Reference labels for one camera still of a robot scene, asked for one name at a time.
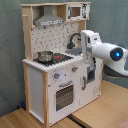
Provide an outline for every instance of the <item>blue light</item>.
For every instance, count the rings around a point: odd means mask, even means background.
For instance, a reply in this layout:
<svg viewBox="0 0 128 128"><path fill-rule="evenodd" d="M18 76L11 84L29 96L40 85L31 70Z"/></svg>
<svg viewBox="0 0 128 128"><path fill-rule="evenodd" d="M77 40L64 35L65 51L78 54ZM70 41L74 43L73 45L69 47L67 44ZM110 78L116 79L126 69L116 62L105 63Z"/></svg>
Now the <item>blue light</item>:
<svg viewBox="0 0 128 128"><path fill-rule="evenodd" d="M120 56L120 53L119 53L119 52L117 52L117 53L116 53L116 56L117 56L117 57L119 57L119 56Z"/></svg>

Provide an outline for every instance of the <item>oven door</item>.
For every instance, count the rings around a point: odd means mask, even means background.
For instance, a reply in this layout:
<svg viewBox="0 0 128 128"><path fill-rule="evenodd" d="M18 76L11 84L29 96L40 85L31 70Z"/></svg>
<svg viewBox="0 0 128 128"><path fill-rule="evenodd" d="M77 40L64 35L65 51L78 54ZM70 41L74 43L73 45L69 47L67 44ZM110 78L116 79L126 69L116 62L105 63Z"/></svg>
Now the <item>oven door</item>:
<svg viewBox="0 0 128 128"><path fill-rule="evenodd" d="M49 88L49 123L58 122L79 108L79 84L67 81Z"/></svg>
<svg viewBox="0 0 128 128"><path fill-rule="evenodd" d="M82 4L67 5L67 21L82 18Z"/></svg>

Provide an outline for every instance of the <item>backsplash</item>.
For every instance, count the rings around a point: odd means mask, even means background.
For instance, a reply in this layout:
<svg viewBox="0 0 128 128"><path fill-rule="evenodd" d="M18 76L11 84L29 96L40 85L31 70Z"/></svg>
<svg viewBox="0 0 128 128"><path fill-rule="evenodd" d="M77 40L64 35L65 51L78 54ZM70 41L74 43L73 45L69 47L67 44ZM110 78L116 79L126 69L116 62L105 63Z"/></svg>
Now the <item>backsplash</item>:
<svg viewBox="0 0 128 128"><path fill-rule="evenodd" d="M37 52L50 50L61 52L67 49L70 37L78 33L79 22L64 23L59 25L35 27L31 31L33 57L37 58ZM73 43L78 46L78 36L73 38Z"/></svg>

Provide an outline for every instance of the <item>oven handle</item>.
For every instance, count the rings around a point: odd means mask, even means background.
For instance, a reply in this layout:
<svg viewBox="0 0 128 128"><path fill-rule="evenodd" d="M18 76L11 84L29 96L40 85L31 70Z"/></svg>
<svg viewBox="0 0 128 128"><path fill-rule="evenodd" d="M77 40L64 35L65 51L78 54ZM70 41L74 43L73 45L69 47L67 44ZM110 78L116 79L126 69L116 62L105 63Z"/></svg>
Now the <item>oven handle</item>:
<svg viewBox="0 0 128 128"><path fill-rule="evenodd" d="M68 16L68 19L71 19L71 17L72 17L72 7L68 6L68 10L70 11L70 15Z"/></svg>
<svg viewBox="0 0 128 128"><path fill-rule="evenodd" d="M85 76L83 76L83 80L84 80L84 87L82 87L82 90L85 90L85 88L86 88L86 82L87 82L87 80L86 80L86 77L85 77Z"/></svg>
<svg viewBox="0 0 128 128"><path fill-rule="evenodd" d="M61 85L59 85L59 87L66 87L66 86L70 85L72 82L73 82L73 81L70 80L70 81L68 81L66 84L61 84Z"/></svg>

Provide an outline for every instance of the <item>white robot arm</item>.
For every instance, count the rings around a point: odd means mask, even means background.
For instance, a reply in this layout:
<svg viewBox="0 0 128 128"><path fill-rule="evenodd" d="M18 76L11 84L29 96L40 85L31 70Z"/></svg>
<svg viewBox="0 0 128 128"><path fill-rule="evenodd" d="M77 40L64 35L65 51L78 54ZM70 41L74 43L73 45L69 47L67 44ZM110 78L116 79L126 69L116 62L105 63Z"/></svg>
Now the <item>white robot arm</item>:
<svg viewBox="0 0 128 128"><path fill-rule="evenodd" d="M99 33L81 31L83 62L95 65L95 58L104 62L103 71L110 77L128 77L128 50L118 45L102 43Z"/></svg>

